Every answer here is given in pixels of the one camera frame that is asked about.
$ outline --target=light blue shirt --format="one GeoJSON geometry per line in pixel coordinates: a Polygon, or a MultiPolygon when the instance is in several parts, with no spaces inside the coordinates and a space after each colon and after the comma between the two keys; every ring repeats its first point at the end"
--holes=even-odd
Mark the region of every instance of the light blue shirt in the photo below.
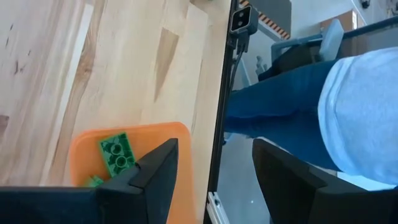
{"type": "Polygon", "coordinates": [[[398,47],[337,61],[318,117],[325,146],[342,171],[398,185],[398,47]]]}

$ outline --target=person's leg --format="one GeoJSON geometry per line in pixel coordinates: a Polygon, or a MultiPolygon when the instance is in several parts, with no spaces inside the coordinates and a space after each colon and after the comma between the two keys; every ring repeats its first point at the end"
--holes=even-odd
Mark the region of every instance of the person's leg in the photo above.
{"type": "Polygon", "coordinates": [[[230,117],[226,119],[224,130],[253,138],[265,137],[303,161],[339,170],[323,143],[315,111],[277,117],[230,117]]]}
{"type": "Polygon", "coordinates": [[[282,73],[232,92],[226,116],[285,116],[318,105],[326,77],[335,61],[320,62],[282,73]]]}

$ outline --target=wooden table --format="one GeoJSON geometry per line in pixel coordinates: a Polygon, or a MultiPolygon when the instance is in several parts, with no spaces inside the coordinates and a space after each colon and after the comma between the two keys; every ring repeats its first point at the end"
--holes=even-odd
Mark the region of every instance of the wooden table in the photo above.
{"type": "Polygon", "coordinates": [[[0,181],[69,185],[87,129],[180,121],[203,218],[231,0],[15,0],[0,8],[0,181]]]}

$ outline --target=orange striped tape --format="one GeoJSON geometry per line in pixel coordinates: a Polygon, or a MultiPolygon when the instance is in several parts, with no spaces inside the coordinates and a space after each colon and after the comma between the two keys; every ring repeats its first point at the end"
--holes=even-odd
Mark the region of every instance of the orange striped tape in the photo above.
{"type": "MultiPolygon", "coordinates": [[[[249,4],[249,1],[239,0],[239,3],[244,7],[249,4]]],[[[263,23],[265,23],[267,26],[269,26],[275,32],[277,32],[282,37],[282,39],[284,39],[284,40],[290,39],[290,34],[288,34],[285,30],[280,28],[274,21],[272,21],[270,18],[268,18],[264,13],[259,12],[259,20],[262,21],[263,23]]]]}

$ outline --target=floor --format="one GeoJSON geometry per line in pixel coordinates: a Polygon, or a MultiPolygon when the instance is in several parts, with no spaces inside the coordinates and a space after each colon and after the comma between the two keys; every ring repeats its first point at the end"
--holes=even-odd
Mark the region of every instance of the floor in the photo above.
{"type": "MultiPolygon", "coordinates": [[[[292,37],[319,33],[319,22],[353,9],[355,7],[353,1],[291,0],[292,37]]],[[[368,24],[377,22],[377,18],[381,17],[368,16],[366,22],[368,24]]],[[[243,56],[243,62],[252,83],[257,82],[256,57],[259,55],[264,63],[271,64],[270,47],[274,42],[262,32],[257,32],[251,37],[249,52],[243,56]]],[[[235,80],[234,88],[242,88],[244,82],[241,73],[237,73],[235,80]]],[[[252,139],[234,134],[223,148],[218,193],[231,224],[268,223],[270,219],[254,172],[251,147],[252,139]]]]}

